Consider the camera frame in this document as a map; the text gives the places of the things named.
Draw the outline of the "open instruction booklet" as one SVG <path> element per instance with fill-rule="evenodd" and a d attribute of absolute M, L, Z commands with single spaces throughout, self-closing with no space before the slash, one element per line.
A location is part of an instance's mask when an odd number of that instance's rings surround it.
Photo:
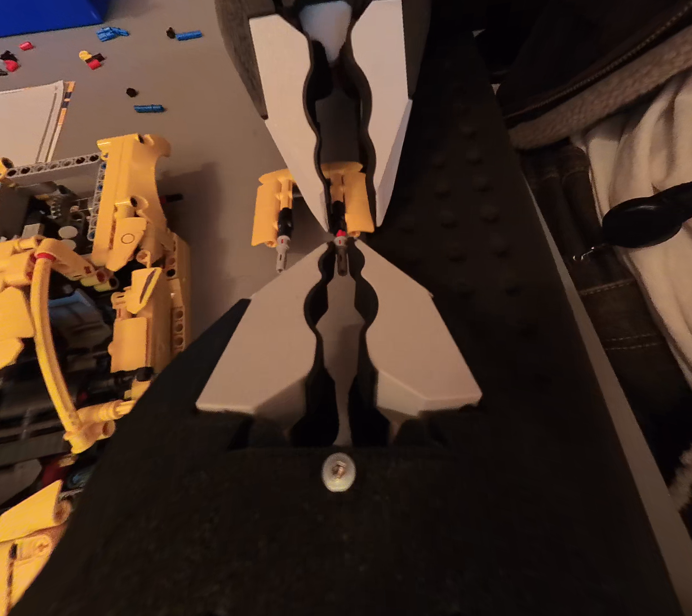
<path fill-rule="evenodd" d="M 75 88 L 58 81 L 1 93 L 1 158 L 16 167 L 50 162 Z"/>

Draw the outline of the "grey desk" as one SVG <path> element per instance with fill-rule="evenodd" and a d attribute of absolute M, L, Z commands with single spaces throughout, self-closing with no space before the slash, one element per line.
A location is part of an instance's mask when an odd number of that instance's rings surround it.
<path fill-rule="evenodd" d="M 321 477 L 333 448 L 254 447 L 278 439 L 195 412 L 192 387 L 238 325 L 232 303 L 272 274 L 240 236 L 250 175 L 279 156 L 214 0 L 117 1 L 143 14 L 104 78 L 75 79 L 62 148 L 137 131 L 170 142 L 205 332 L 124 420 L 12 614 L 683 615 L 619 441 L 618 459 L 586 469 L 503 448 L 487 427 L 441 440 L 413 424 L 403 442 L 347 449 L 356 479 L 337 493 Z M 133 109 L 148 103 L 166 111 Z"/>

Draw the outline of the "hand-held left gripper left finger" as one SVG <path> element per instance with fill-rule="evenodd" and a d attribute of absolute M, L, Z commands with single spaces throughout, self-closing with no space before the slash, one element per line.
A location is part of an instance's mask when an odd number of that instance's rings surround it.
<path fill-rule="evenodd" d="M 336 392 L 316 326 L 336 247 L 320 245 L 250 298 L 196 407 L 272 421 L 291 442 L 334 442 Z"/>

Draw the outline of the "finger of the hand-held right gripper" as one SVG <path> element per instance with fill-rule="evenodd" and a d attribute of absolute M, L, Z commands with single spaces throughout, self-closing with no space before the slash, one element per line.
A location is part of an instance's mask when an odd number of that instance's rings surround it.
<path fill-rule="evenodd" d="M 326 188 L 318 166 L 319 137 L 306 102 L 312 73 L 307 35 L 281 15 L 249 20 L 266 107 L 266 127 L 311 213 L 329 231 Z"/>
<path fill-rule="evenodd" d="M 351 29 L 351 49 L 369 88 L 366 131 L 374 148 L 376 226 L 392 198 L 412 109 L 402 0 L 373 0 Z"/>

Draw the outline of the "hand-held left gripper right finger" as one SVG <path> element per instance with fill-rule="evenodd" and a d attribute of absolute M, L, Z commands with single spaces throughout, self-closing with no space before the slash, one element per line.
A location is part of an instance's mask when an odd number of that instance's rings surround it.
<path fill-rule="evenodd" d="M 361 241 L 350 245 L 363 320 L 350 388 L 352 439 L 393 439 L 411 420 L 476 406 L 482 392 L 428 290 Z"/>

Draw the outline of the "yellow black brick subassembly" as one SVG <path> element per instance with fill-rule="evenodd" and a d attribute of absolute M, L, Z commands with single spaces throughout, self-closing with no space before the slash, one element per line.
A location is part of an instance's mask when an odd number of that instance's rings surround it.
<path fill-rule="evenodd" d="M 362 165 L 332 162 L 323 164 L 322 170 L 329 185 L 329 232 L 335 235 L 344 229 L 354 238 L 372 233 L 374 222 Z M 265 173 L 259 182 L 251 244 L 275 247 L 278 236 L 292 234 L 293 197 L 298 185 L 288 169 Z"/>

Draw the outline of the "person's white shirt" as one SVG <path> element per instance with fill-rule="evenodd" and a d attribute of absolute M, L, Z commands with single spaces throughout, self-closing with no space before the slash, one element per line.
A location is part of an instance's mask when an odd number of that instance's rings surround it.
<path fill-rule="evenodd" d="M 570 139 L 590 163 L 599 217 L 626 200 L 691 182 L 691 70 Z M 659 245 L 617 253 L 691 384 L 691 222 Z"/>

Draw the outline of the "scattered small brick pins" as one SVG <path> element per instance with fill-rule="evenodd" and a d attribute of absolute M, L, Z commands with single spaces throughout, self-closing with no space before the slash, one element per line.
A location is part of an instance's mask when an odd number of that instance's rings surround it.
<path fill-rule="evenodd" d="M 203 33 L 199 30 L 189 32 L 176 32 L 173 27 L 167 28 L 165 33 L 169 39 L 180 42 L 192 41 L 196 39 L 201 39 L 203 37 Z M 105 43 L 108 41 L 112 41 L 118 37 L 127 37 L 129 36 L 129 32 L 119 27 L 107 26 L 99 28 L 96 31 L 96 35 L 100 42 Z M 34 45 L 30 41 L 24 41 L 22 44 L 19 45 L 19 49 L 22 51 L 28 51 L 34 48 Z M 86 50 L 82 50 L 79 52 L 79 58 L 83 63 L 90 67 L 91 70 L 99 68 L 105 61 L 105 58 L 102 54 L 91 54 Z M 1 64 L 3 66 L 1 68 L 1 75 L 3 76 L 7 75 L 9 72 L 15 72 L 19 69 L 19 60 L 17 56 L 9 50 L 5 50 L 1 53 Z"/>

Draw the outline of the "person's dark jeans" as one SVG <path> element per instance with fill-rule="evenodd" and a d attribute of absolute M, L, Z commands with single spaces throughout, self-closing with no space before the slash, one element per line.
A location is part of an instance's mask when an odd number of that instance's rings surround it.
<path fill-rule="evenodd" d="M 634 275 L 604 243 L 586 154 L 567 141 L 521 151 L 524 174 L 664 477 L 691 447 L 691 389 Z"/>

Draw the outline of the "yellow toy brick car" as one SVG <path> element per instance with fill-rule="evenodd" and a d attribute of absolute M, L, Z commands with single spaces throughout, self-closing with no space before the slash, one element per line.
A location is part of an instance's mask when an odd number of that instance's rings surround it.
<path fill-rule="evenodd" d="M 1 614 L 65 533 L 119 420 L 190 343 L 189 248 L 156 180 L 168 142 L 1 160 Z"/>

